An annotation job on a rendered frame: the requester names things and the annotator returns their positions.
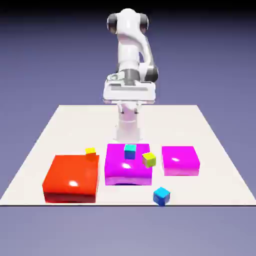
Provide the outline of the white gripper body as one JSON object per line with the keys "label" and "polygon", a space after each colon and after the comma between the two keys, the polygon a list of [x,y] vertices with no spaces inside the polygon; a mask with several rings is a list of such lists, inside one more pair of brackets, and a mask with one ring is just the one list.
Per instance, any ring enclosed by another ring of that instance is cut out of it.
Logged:
{"label": "white gripper body", "polygon": [[102,97],[107,104],[119,102],[153,104],[156,100],[156,85],[153,82],[137,80],[135,85],[125,85],[124,80],[106,80]]}

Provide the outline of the small teal cube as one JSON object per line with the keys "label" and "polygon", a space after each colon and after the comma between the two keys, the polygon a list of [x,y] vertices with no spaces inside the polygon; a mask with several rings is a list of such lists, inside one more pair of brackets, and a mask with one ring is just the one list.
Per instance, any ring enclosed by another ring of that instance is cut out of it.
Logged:
{"label": "small teal cube", "polygon": [[126,160],[134,160],[136,158],[136,144],[125,144],[124,145],[124,158]]}

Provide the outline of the small yellow-green cube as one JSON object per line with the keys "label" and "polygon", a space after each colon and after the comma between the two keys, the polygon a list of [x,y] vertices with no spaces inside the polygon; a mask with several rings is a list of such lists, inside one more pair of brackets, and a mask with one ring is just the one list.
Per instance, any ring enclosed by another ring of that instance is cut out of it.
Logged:
{"label": "small yellow-green cube", "polygon": [[152,152],[142,154],[142,162],[146,168],[151,168],[156,165],[156,156]]}

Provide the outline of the small blue cube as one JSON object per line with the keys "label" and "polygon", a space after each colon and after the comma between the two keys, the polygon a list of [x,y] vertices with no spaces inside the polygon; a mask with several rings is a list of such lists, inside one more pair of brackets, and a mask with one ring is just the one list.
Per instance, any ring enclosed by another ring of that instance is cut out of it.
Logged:
{"label": "small blue cube", "polygon": [[159,206],[165,206],[170,200],[170,195],[167,189],[159,187],[153,192],[153,201]]}

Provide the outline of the large magenta box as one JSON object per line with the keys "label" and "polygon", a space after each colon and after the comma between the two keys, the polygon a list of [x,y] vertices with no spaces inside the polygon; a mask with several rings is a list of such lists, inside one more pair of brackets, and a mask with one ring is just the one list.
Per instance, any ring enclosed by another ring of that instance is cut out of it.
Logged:
{"label": "large magenta box", "polygon": [[125,159],[125,145],[109,143],[106,150],[104,165],[105,184],[150,186],[152,184],[151,167],[143,163],[143,154],[150,151],[148,144],[137,144],[135,159]]}
{"label": "large magenta box", "polygon": [[193,146],[162,146],[165,176],[198,176],[200,160]]}

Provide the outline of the large red box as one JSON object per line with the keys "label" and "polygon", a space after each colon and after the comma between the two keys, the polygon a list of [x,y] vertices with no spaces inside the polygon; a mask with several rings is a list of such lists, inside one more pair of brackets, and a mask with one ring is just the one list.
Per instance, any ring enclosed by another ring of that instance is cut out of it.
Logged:
{"label": "large red box", "polygon": [[42,183],[47,203],[95,203],[99,158],[92,155],[56,155]]}

